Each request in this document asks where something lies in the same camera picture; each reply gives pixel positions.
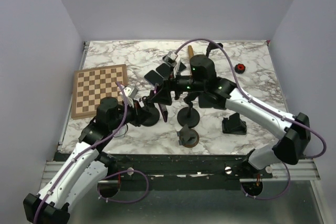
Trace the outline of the wooden chessboard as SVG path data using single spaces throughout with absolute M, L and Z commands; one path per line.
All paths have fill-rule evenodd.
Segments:
M 71 118 L 75 120 L 95 116 L 100 101 L 106 97 L 116 98 L 121 103 L 122 98 L 119 95 L 120 89 L 116 85 L 117 82 L 122 86 L 128 84 L 125 64 L 76 71 Z

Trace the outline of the red black knob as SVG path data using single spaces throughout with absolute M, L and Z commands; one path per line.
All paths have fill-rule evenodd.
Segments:
M 243 74 L 246 71 L 246 67 L 244 64 L 239 63 L 234 67 L 234 70 L 238 74 Z

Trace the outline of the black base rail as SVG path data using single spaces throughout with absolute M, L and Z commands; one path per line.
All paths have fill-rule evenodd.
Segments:
M 263 182 L 287 180 L 283 164 L 272 164 L 258 172 L 241 168 L 242 155 L 141 155 L 102 154 L 109 178 L 97 187 L 105 197 L 118 191 L 248 190 L 261 193 Z

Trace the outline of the black pole stand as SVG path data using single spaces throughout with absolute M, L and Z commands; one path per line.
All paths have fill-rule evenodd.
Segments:
M 210 55 L 210 52 L 212 50 L 215 50 L 215 49 L 219 49 L 219 48 L 223 48 L 223 44 L 222 43 L 209 43 L 208 46 L 207 46 L 207 49 L 206 49 L 206 57 L 208 58 L 209 55 Z
M 183 101 L 188 105 L 179 110 L 177 114 L 177 121 L 180 126 L 187 125 L 189 128 L 194 128 L 200 121 L 199 112 L 193 108 L 193 101 L 200 95 L 199 92 L 188 93 Z
M 143 103 L 142 110 L 145 111 L 146 120 L 142 123 L 143 126 L 150 127 L 157 124 L 160 119 L 159 110 L 155 107 L 154 103 L 150 102 L 146 96 L 141 98 Z

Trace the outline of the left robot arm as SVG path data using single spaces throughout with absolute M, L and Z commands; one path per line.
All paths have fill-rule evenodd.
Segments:
M 37 194 L 23 201 L 26 218 L 31 223 L 67 223 L 74 206 L 101 179 L 116 175 L 115 160 L 102 150 L 124 125 L 142 125 L 151 117 L 138 101 L 119 104 L 116 98 L 101 100 L 96 116 L 82 130 L 74 150 Z

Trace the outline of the round wooden base stand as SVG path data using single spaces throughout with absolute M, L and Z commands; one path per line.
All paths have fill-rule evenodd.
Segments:
M 180 131 L 177 131 L 179 145 L 187 148 L 193 148 L 199 143 L 200 136 L 192 128 L 185 124 Z

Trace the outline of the black phone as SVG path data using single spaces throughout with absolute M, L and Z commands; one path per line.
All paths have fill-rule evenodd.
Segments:
M 169 77 L 171 74 L 171 67 L 165 63 L 159 65 L 155 70 L 163 78 Z

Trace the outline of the blue phone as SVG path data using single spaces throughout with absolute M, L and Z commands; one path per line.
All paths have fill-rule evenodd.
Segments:
M 146 73 L 144 79 L 153 86 L 156 84 L 161 85 L 163 83 L 163 77 L 154 70 L 150 70 Z

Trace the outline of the black folding stand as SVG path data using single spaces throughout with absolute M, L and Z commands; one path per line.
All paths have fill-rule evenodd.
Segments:
M 240 114 L 236 112 L 228 118 L 223 118 L 222 131 L 224 134 L 246 135 L 247 125 L 246 122 L 240 118 Z

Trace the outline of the wooden rolling pin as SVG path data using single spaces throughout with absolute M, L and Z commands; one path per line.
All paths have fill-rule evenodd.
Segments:
M 194 56 L 194 50 L 192 46 L 187 47 L 188 57 L 191 59 Z

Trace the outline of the teal phone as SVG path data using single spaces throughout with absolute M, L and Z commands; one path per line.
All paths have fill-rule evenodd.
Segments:
M 170 55 L 169 55 L 169 54 L 163 56 L 162 59 L 163 59 L 163 61 L 164 61 L 167 65 L 169 65 L 169 66 L 171 66 L 171 65 L 174 63 L 174 60 L 170 58 Z

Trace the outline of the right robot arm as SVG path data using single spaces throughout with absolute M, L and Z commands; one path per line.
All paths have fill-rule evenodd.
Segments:
M 237 112 L 268 130 L 277 138 L 277 143 L 251 150 L 240 170 L 249 178 L 260 170 L 284 162 L 295 165 L 302 158 L 311 136 L 309 118 L 299 113 L 286 113 L 254 98 L 228 79 L 218 77 L 214 62 L 205 55 L 196 55 L 190 60 L 191 75 L 170 75 L 150 93 L 152 103 L 171 105 L 171 92 L 178 99 L 183 92 L 204 93 L 210 103 L 221 109 Z

